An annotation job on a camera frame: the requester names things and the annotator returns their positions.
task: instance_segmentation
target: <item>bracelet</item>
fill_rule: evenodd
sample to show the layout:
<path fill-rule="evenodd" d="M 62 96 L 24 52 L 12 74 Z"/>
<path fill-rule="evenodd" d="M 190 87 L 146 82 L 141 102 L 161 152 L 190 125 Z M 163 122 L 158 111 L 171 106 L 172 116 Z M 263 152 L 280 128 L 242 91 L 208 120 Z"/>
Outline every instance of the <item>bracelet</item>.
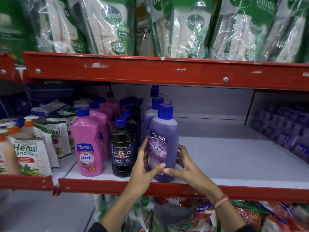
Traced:
<path fill-rule="evenodd" d="M 224 201 L 229 200 L 229 197 L 227 195 L 223 195 L 221 199 L 219 199 L 215 204 L 214 208 L 216 209 L 220 204 L 222 204 Z"/>

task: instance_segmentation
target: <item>dettol pouch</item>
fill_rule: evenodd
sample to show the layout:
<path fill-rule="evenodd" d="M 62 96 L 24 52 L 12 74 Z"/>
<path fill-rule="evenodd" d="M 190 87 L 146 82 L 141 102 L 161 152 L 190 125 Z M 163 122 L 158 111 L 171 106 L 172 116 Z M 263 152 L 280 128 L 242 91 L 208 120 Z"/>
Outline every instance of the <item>dettol pouch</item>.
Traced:
<path fill-rule="evenodd" d="M 147 11 L 145 0 L 137 0 L 136 2 L 136 53 L 138 56 L 152 57 L 154 50 L 152 46 L 150 28 L 147 19 Z"/>
<path fill-rule="evenodd" d="M 12 136 L 8 136 L 8 139 L 14 145 L 18 162 L 22 166 L 21 175 L 52 175 L 43 139 L 18 139 Z"/>
<path fill-rule="evenodd" d="M 256 61 L 275 7 L 276 0 L 219 0 L 211 59 Z"/>
<path fill-rule="evenodd" d="M 145 0 L 151 39 L 156 56 L 171 55 L 170 31 L 173 3 L 171 0 Z"/>
<path fill-rule="evenodd" d="M 60 168 L 59 162 L 58 162 L 58 157 L 56 154 L 56 150 L 54 148 L 54 145 L 52 143 L 52 131 L 48 130 L 38 124 L 33 125 L 33 131 L 35 138 L 41 138 L 43 139 L 46 147 L 46 152 L 48 155 L 48 160 L 50 167 L 52 169 L 58 169 Z"/>
<path fill-rule="evenodd" d="M 309 0 L 279 0 L 260 61 L 296 62 Z"/>
<path fill-rule="evenodd" d="M 86 53 L 85 37 L 76 28 L 66 0 L 23 0 L 39 51 Z"/>
<path fill-rule="evenodd" d="M 72 154 L 65 121 L 35 121 L 35 123 L 52 131 L 52 143 L 56 150 L 58 159 L 63 159 Z"/>
<path fill-rule="evenodd" d="M 68 130 L 68 136 L 69 136 L 69 142 L 70 142 L 71 149 L 74 148 L 74 138 L 73 138 L 73 135 L 71 134 L 71 125 L 73 124 L 75 120 L 76 120 L 76 114 L 46 117 L 46 121 L 53 121 L 53 122 L 65 121 L 66 122 L 66 128 Z"/>
<path fill-rule="evenodd" d="M 23 65 L 23 51 L 37 51 L 33 29 L 19 0 L 0 0 L 0 52 Z"/>
<path fill-rule="evenodd" d="M 214 0 L 172 0 L 171 57 L 204 58 Z"/>
<path fill-rule="evenodd" d="M 92 53 L 134 55 L 136 0 L 81 0 L 80 3 Z"/>

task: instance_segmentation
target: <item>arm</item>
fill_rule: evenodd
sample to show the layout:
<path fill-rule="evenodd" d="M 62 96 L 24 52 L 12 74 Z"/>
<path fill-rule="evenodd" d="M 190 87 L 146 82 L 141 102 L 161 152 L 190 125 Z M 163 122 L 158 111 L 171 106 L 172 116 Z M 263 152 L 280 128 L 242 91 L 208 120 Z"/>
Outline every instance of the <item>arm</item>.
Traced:
<path fill-rule="evenodd" d="M 183 171 L 164 169 L 164 173 L 180 177 L 187 181 L 193 188 L 205 195 L 214 205 L 224 195 L 221 189 L 207 177 L 191 160 L 185 146 L 178 145 L 180 152 L 177 154 L 177 164 L 184 168 Z M 235 232 L 246 225 L 234 206 L 227 200 L 216 208 L 217 216 L 225 232 Z"/>
<path fill-rule="evenodd" d="M 122 223 L 126 219 L 126 216 L 139 197 L 142 196 L 149 187 L 149 184 L 153 177 L 161 172 L 165 164 L 160 164 L 152 171 L 146 173 L 144 164 L 145 147 L 147 145 L 148 138 L 146 138 L 138 151 L 136 163 L 132 169 L 129 182 L 116 201 L 116 203 L 108 210 L 104 215 L 100 223 L 105 227 L 108 232 L 119 231 Z"/>

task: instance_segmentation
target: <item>black sleeve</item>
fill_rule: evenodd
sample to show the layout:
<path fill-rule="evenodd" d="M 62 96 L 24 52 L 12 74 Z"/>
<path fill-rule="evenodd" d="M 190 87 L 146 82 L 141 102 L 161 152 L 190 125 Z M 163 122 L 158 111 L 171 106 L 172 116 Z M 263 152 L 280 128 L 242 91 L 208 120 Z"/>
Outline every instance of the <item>black sleeve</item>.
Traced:
<path fill-rule="evenodd" d="M 88 232 L 107 232 L 103 225 L 98 222 L 93 223 Z"/>
<path fill-rule="evenodd" d="M 251 225 L 245 225 L 243 228 L 240 228 L 236 232 L 257 232 L 257 230 Z"/>

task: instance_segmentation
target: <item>hand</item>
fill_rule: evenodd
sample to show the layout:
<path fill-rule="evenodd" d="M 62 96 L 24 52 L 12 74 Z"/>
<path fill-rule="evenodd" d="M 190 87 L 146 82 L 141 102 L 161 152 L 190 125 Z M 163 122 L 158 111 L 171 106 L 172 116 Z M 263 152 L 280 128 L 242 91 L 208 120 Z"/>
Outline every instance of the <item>hand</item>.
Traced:
<path fill-rule="evenodd" d="M 137 199 L 146 192 L 154 176 L 160 173 L 165 167 L 165 164 L 162 163 L 148 173 L 145 171 L 144 164 L 145 160 L 147 160 L 147 153 L 145 153 L 145 148 L 147 143 L 148 137 L 145 138 L 138 151 L 137 160 L 133 166 L 130 180 L 124 190 L 125 192 L 133 194 L 134 197 L 137 197 Z"/>
<path fill-rule="evenodd" d="M 184 179 L 191 187 L 206 195 L 209 200 L 216 201 L 223 195 L 220 188 L 207 177 L 199 167 L 191 160 L 187 148 L 178 145 L 180 152 L 177 153 L 176 163 L 183 167 L 183 171 L 165 168 L 164 173 L 173 177 Z"/>

